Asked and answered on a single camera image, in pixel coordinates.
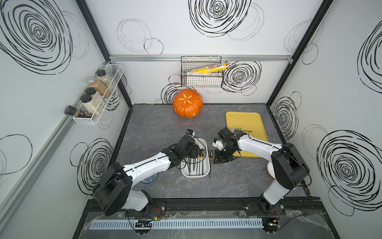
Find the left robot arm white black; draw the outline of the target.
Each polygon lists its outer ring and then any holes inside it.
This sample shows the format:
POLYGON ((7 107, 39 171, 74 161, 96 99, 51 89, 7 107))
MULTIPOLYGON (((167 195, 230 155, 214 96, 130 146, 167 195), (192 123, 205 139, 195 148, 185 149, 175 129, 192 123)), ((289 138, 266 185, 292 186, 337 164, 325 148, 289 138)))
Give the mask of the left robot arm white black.
POLYGON ((134 210, 146 217, 152 211, 153 200, 146 191, 134 191, 132 187, 154 174, 179 166, 187 158, 197 158, 199 151, 195 139, 184 135, 178 143, 148 159, 128 165, 113 163, 94 185, 94 197, 105 216, 134 210))

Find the white plastic storage box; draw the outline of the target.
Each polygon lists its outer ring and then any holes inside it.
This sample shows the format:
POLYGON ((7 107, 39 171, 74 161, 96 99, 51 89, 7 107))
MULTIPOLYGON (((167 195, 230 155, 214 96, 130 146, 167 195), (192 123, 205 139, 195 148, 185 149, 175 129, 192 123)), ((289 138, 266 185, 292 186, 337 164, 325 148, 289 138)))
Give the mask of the white plastic storage box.
POLYGON ((188 178, 188 179, 198 179, 198 178, 203 178, 209 175, 209 152, 210 150, 208 149, 207 142, 199 137, 193 136, 193 138, 196 141, 196 144, 198 144, 202 149, 205 149, 205 159, 204 159, 204 174, 200 175, 200 153, 197 158, 186 158, 183 160, 180 164, 180 169, 182 174, 188 178))

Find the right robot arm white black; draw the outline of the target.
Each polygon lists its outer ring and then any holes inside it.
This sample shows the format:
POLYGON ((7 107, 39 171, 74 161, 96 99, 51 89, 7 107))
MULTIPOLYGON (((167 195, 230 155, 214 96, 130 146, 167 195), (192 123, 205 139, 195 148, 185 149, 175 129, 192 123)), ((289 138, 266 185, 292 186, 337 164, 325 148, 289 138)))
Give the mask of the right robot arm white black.
POLYGON ((270 143, 254 138, 247 132, 232 132, 225 127, 220 130, 212 145, 216 147, 214 164, 231 162, 236 159, 234 153, 241 151, 250 152, 269 162, 274 181, 260 196, 259 210, 263 214, 270 213, 274 206, 310 173, 299 151, 291 143, 270 143))

